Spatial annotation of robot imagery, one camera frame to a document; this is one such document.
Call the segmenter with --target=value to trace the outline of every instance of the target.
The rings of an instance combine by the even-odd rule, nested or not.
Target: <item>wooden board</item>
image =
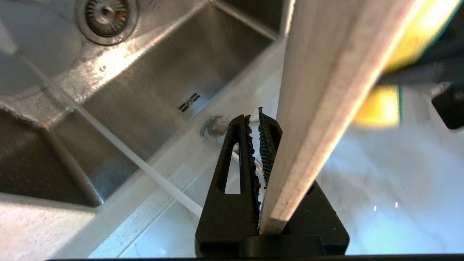
[[[284,228],[421,4],[296,1],[277,111],[284,134],[264,198],[261,234]]]

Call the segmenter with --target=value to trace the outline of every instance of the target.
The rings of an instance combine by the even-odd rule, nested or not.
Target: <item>stainless steel sink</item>
[[[118,45],[80,36],[82,44],[69,51],[77,59],[53,79],[147,160],[278,31],[249,10],[208,0],[139,1],[139,16],[130,38]],[[0,191],[103,204],[137,167],[59,93],[40,82],[30,85],[1,89]]]

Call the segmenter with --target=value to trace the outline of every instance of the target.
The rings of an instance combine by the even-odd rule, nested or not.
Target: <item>sink drain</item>
[[[114,45],[127,39],[138,16],[136,0],[78,0],[77,25],[91,41]]]

